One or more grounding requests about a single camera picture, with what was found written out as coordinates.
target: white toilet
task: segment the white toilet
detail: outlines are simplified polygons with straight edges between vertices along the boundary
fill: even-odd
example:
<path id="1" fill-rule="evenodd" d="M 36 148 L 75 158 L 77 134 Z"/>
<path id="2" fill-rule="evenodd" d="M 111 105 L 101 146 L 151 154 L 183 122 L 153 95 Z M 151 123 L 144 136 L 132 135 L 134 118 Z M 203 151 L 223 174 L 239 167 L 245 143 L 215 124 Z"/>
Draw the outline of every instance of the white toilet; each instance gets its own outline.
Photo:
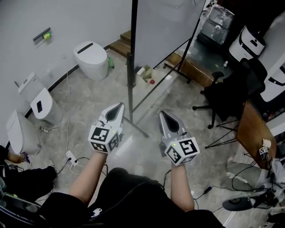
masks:
<path id="1" fill-rule="evenodd" d="M 34 125 L 16 110 L 7 121 L 6 130 L 15 154 L 35 154 L 40 151 L 40 140 Z"/>
<path id="2" fill-rule="evenodd" d="M 94 81 L 106 78 L 108 72 L 108 57 L 106 51 L 92 41 L 78 45 L 74 51 L 75 60 L 83 73 Z"/>
<path id="3" fill-rule="evenodd" d="M 35 73 L 31 73 L 19 87 L 18 93 L 31 104 L 37 119 L 58 124 L 62 119 L 62 112 L 49 91 L 44 87 Z"/>

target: black shirt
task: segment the black shirt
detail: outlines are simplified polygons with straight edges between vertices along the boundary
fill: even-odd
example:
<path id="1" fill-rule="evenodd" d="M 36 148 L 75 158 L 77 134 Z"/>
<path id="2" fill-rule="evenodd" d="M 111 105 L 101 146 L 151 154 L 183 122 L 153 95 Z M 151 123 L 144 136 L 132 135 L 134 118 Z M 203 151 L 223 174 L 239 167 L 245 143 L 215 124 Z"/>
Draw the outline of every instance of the black shirt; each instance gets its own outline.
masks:
<path id="1" fill-rule="evenodd" d="M 73 196 L 53 193 L 41 207 L 40 214 L 52 227 L 154 224 L 223 227 L 212 212 L 184 212 L 167 197 L 158 182 L 130 175 L 120 168 L 107 175 L 90 207 Z"/>

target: concrete floor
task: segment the concrete floor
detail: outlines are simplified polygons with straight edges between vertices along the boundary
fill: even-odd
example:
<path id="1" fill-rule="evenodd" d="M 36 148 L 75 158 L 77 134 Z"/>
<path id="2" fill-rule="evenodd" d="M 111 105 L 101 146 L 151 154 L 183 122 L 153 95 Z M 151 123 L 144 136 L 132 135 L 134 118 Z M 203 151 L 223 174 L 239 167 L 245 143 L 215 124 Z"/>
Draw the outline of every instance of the concrete floor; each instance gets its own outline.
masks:
<path id="1" fill-rule="evenodd" d="M 113 51 L 108 52 L 108 56 L 114 59 L 115 69 L 111 69 L 106 79 L 101 82 L 94 82 L 86 77 L 80 69 L 69 75 L 70 84 L 70 122 L 69 122 L 69 143 L 68 150 L 71 150 L 76 158 L 90 158 L 93 154 L 87 137 L 90 127 L 98 119 L 100 113 L 108 106 L 124 102 L 128 117 L 128 99 L 126 87 L 126 59 Z M 159 67 L 156 74 L 156 83 L 161 76 L 165 75 L 169 69 Z M 136 105 L 149 88 L 134 89 L 134 105 Z M 128 122 L 124 121 L 123 138 L 118 148 L 108 156 L 107 164 L 109 170 L 114 167 L 125 168 L 132 174 L 144 175 L 163 183 L 165 173 L 171 168 L 170 161 L 161 157 L 159 150 L 160 132 L 158 123 L 158 113 L 167 110 L 178 116 L 184 122 L 187 130 L 197 140 L 201 154 L 192 162 L 186 164 L 189 186 L 194 198 L 199 197 L 209 186 L 220 186 L 225 177 L 226 162 L 229 156 L 234 156 L 237 162 L 250 163 L 251 158 L 243 156 L 238 152 L 239 144 L 232 143 L 220 147 L 205 149 L 205 146 L 212 143 L 227 132 L 226 129 L 207 128 L 211 121 L 211 112 L 207 110 L 193 111 L 193 105 L 203 105 L 205 99 L 200 95 L 202 87 L 191 81 L 186 83 L 186 79 L 179 77 L 176 73 L 171 73 L 166 80 L 154 91 L 154 93 L 138 108 L 134 113 L 134 120 L 137 125 L 147 132 L 150 137 L 144 138 Z M 56 125 L 59 128 L 51 130 L 48 134 L 39 131 L 39 126 L 47 128 L 54 127 L 47 122 L 40 121 L 30 115 L 31 120 L 37 128 L 41 138 L 42 150 L 37 155 L 30 156 L 33 168 L 44 168 L 48 159 L 55 163 L 59 171 L 67 157 L 67 124 L 68 124 L 68 97 L 69 90 L 64 80 L 52 92 L 52 96 L 59 104 L 64 113 L 62 121 Z M 72 170 L 80 173 L 87 160 L 82 159 L 79 165 Z M 73 181 L 77 178 L 70 171 L 70 164 L 63 169 L 55 180 L 55 191 L 67 193 Z M 104 180 L 101 175 L 99 186 Z M 170 178 L 166 181 L 166 193 L 170 195 Z M 215 211 L 222 206 L 222 202 L 238 192 L 231 192 L 226 189 L 213 188 L 207 195 L 198 199 L 199 209 Z M 229 212 L 223 208 L 215 212 L 215 216 L 224 224 L 231 228 L 260 227 L 267 218 L 268 211 L 252 209 L 244 212 Z"/>

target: toilet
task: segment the toilet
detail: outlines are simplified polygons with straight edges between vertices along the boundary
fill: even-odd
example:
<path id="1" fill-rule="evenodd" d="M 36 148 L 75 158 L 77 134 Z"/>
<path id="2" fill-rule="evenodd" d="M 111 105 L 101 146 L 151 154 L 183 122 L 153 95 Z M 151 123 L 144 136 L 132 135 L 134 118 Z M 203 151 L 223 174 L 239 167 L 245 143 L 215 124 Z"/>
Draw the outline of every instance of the toilet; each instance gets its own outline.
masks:
<path id="1" fill-rule="evenodd" d="M 40 140 L 34 125 L 16 110 L 8 119 L 6 130 L 15 154 L 35 154 L 40 151 Z"/>
<path id="2" fill-rule="evenodd" d="M 18 93 L 31 104 L 35 117 L 58 124 L 62 119 L 62 112 L 49 91 L 41 83 L 35 73 L 31 73 L 19 87 Z"/>
<path id="3" fill-rule="evenodd" d="M 73 51 L 76 62 L 83 73 L 94 81 L 107 76 L 108 57 L 106 51 L 92 41 L 79 44 Z"/>

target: office chair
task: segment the office chair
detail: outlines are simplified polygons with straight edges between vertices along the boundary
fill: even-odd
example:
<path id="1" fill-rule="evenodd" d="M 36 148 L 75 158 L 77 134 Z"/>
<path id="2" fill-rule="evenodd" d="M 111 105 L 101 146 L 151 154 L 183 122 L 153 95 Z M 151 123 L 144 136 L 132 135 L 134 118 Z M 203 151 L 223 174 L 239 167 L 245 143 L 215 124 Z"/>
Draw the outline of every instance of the office chair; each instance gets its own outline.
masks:
<path id="1" fill-rule="evenodd" d="M 267 71 L 258 59 L 252 58 L 242 59 L 240 67 L 223 82 L 216 83 L 218 78 L 224 76 L 222 72 L 214 72 L 212 75 L 213 83 L 200 92 L 205 95 L 209 105 L 193 106 L 193 110 L 212 109 L 212 123 L 208 129 L 213 128 L 216 114 L 223 122 L 229 116 L 240 119 L 243 103 L 252 95 L 265 90 Z"/>

